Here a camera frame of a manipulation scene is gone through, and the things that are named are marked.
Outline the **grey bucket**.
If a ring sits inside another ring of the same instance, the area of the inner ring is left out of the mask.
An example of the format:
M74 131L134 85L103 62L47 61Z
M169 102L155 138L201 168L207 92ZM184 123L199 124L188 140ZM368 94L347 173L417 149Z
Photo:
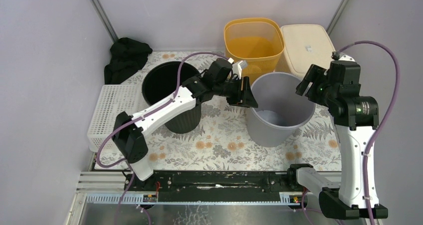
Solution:
M296 94L301 80L292 74L272 72L257 78L251 90L257 108L246 111L247 131L263 147L281 145L312 118L316 105Z

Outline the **cream large container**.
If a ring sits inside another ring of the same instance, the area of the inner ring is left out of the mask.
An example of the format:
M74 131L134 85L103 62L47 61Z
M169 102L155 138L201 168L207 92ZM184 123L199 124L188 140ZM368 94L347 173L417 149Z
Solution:
M318 24L291 24L280 28L285 48L275 72L285 72L303 79L312 64L328 69L335 47Z

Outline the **yellow plastic waste basket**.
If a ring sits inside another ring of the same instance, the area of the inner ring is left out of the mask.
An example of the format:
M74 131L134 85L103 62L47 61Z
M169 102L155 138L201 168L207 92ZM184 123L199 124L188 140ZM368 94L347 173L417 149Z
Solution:
M252 84L271 73L285 49L283 35L276 22L268 18L241 18L228 22L223 30L225 56L245 60L242 75Z

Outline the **black round bucket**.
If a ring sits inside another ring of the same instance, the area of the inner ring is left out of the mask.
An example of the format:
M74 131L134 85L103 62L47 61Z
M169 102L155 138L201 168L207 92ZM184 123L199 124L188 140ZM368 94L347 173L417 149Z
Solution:
M142 94L148 105L153 105L176 89L179 61L162 63L153 68L144 78ZM165 126L174 133L185 134L194 130L201 120L201 105L171 119Z

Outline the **white perforated basket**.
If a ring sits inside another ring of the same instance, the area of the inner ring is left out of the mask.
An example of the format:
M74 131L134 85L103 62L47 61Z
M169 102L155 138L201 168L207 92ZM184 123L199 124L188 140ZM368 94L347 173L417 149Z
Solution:
M97 152L105 138L112 133L115 119L121 112L131 115L141 110L140 85L102 86L94 114L88 128L89 149Z

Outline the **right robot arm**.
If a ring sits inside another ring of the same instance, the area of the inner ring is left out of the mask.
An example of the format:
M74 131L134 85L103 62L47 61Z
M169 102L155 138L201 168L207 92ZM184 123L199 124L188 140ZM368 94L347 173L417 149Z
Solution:
M341 153L341 183L332 184L309 164L292 165L286 177L290 190L307 188L317 196L323 215L330 219L385 219L374 182L373 142L379 127L374 97L360 95L361 68L354 61L334 60L325 69L311 65L296 93L327 107L333 117Z

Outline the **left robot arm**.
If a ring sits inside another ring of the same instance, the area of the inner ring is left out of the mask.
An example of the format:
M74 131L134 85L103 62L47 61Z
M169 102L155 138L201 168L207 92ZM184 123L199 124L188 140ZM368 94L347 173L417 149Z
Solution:
M155 183L153 168L146 155L146 138L178 115L194 109L214 96L225 97L232 106L257 108L249 77L242 76L245 60L218 58L204 73L190 77L170 95L145 110L128 115L120 113L111 138L136 177L140 189L150 190Z

